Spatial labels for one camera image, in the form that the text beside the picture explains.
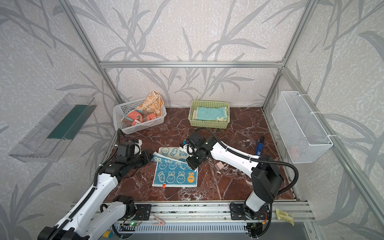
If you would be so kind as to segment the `yellow and teal towel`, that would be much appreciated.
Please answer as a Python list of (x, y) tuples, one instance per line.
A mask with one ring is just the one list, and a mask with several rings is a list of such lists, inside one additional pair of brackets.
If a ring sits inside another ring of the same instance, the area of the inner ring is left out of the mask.
[(226, 122), (228, 119), (228, 108), (197, 107), (193, 110), (192, 119), (197, 121)]

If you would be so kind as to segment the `teal patterned towel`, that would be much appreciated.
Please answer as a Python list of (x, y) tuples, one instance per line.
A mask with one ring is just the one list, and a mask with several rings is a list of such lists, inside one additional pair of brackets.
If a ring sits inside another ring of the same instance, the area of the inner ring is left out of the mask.
[(189, 155), (178, 147), (160, 147), (154, 153), (156, 170), (153, 187), (195, 188), (198, 170), (192, 170), (186, 159)]

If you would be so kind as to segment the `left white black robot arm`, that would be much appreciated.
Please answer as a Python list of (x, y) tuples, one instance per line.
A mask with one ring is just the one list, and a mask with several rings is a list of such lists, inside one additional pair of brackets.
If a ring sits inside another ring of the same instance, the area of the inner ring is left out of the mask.
[(119, 220), (129, 220), (137, 215), (134, 199), (117, 196), (98, 216), (106, 197), (133, 169), (149, 164), (153, 155), (142, 150), (138, 139), (118, 142), (115, 152), (97, 168), (94, 181), (80, 201), (53, 227), (45, 227), (39, 240), (97, 240)]

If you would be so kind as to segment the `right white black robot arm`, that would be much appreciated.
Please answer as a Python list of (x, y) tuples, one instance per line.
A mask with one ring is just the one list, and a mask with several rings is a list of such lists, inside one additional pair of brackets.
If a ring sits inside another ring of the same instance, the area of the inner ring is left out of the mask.
[[(246, 174), (252, 180), (253, 191), (243, 204), (242, 215), (253, 220), (262, 207), (272, 205), (276, 197), (287, 192), (299, 179), (298, 169), (289, 163), (275, 161), (271, 156), (249, 155), (222, 142), (210, 129), (202, 127), (192, 132), (180, 143), (180, 149), (188, 154), (186, 159), (192, 170), (211, 157), (227, 163)], [(294, 171), (291, 183), (281, 188), (284, 182), (279, 166)]]

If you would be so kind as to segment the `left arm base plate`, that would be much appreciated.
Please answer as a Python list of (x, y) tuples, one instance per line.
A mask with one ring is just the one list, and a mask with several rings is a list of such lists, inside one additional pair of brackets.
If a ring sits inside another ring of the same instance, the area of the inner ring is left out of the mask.
[(151, 215), (151, 204), (136, 204), (136, 211), (130, 220), (132, 221), (148, 221)]

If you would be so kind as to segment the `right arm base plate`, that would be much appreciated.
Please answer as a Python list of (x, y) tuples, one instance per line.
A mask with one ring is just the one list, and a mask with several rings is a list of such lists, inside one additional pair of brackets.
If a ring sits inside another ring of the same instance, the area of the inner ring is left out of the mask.
[(246, 207), (245, 204), (230, 203), (229, 208), (231, 220), (265, 221), (268, 219), (270, 213), (270, 208), (267, 205), (262, 205), (257, 212)]

